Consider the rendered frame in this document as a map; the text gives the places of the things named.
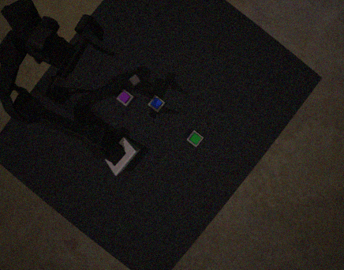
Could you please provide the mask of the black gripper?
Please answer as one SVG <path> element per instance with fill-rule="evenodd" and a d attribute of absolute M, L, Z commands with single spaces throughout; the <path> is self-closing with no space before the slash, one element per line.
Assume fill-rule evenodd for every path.
<path fill-rule="evenodd" d="M 86 85 L 66 80 L 74 71 L 87 45 L 90 44 L 96 50 L 114 56 L 114 53 L 103 43 L 104 30 L 92 16 L 83 14 L 74 30 L 80 37 L 75 45 L 67 41 L 58 43 L 50 55 L 52 66 L 58 67 L 58 71 L 54 76 L 47 75 L 39 89 L 40 94 L 61 105 L 73 95 L 94 92 Z"/>

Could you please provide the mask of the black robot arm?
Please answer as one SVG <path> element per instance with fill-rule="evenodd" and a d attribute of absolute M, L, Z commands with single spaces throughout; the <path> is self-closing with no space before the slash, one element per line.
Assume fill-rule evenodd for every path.
<path fill-rule="evenodd" d="M 41 19 L 32 0 L 13 2 L 5 6 L 1 13 L 12 28 L 0 44 L 0 100 L 4 111 L 17 122 L 39 122 L 74 137 L 92 151 L 93 158 L 107 159 L 115 166 L 125 151 L 119 143 L 111 141 L 112 136 L 107 129 L 98 125 L 86 127 L 55 114 L 45 109 L 26 88 L 14 84 L 27 53 L 38 64 L 46 62 L 53 65 L 51 53 L 58 43 L 66 41 L 56 33 L 59 23 L 50 17 L 43 16 Z M 10 97 L 13 90 L 19 93 L 14 103 Z"/>

